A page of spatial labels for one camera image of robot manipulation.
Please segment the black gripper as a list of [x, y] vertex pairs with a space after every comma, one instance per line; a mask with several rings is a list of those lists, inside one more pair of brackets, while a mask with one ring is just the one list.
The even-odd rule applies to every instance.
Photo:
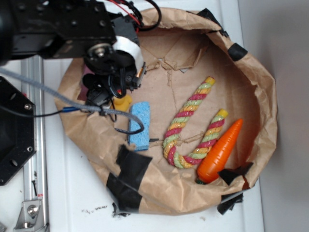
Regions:
[[81, 100], [86, 105], [113, 108], [114, 98], [123, 98], [140, 87], [140, 78], [120, 72], [119, 75], [98, 75], [86, 72], [81, 83]]

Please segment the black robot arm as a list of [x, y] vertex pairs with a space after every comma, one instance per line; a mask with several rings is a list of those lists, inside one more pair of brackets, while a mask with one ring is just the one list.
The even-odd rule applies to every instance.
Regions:
[[87, 104], [103, 106], [140, 87], [145, 62], [129, 16], [108, 12], [96, 0], [3, 0], [0, 63], [38, 55], [82, 58]]

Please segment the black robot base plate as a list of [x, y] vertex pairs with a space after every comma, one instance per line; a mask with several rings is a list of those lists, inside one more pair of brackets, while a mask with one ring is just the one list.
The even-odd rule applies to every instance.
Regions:
[[34, 104], [0, 78], [0, 185], [6, 185], [36, 152]]

